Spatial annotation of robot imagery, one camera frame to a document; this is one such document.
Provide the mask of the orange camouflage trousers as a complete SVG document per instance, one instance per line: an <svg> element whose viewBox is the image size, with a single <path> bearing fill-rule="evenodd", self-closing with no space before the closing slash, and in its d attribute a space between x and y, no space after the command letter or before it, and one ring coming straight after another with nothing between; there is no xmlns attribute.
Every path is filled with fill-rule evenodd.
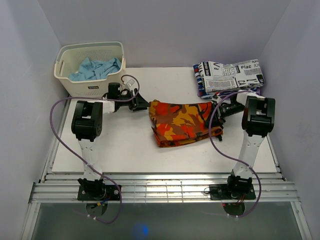
<svg viewBox="0 0 320 240"><path fill-rule="evenodd" d="M209 137L222 139L223 127L212 126L208 129L211 102L175 104L158 100L150 102L149 117L155 141L160 148L179 147L204 140Z"/></svg>

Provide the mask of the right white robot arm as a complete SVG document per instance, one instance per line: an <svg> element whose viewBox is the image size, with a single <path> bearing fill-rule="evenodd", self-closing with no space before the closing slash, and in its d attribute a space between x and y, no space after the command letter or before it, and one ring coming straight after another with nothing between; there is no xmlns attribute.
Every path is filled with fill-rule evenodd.
<svg viewBox="0 0 320 240"><path fill-rule="evenodd" d="M259 147L275 124L275 104L273 98L267 98L249 90L230 93L224 97L229 104L222 101L212 104L205 126L211 130L221 127L226 117L243 112L241 127L243 141L236 165L227 178L227 183L211 184L209 193L213 200L256 198L253 187L253 166Z"/></svg>

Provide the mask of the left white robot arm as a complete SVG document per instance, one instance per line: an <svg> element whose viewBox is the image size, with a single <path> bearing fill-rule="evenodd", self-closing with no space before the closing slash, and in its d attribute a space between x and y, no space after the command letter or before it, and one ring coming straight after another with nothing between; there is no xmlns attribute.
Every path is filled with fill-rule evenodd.
<svg viewBox="0 0 320 240"><path fill-rule="evenodd" d="M106 184L101 176L102 169L95 146L103 130L104 114L115 113L122 106L127 106L133 112L147 110L150 107L150 103L138 93L134 83L131 79L124 89L121 89L120 83L110 83L107 93L103 95L111 100L107 103L84 100L76 102L71 131L85 160L83 176L77 180L80 184L77 199L80 201L120 200L121 186Z"/></svg>

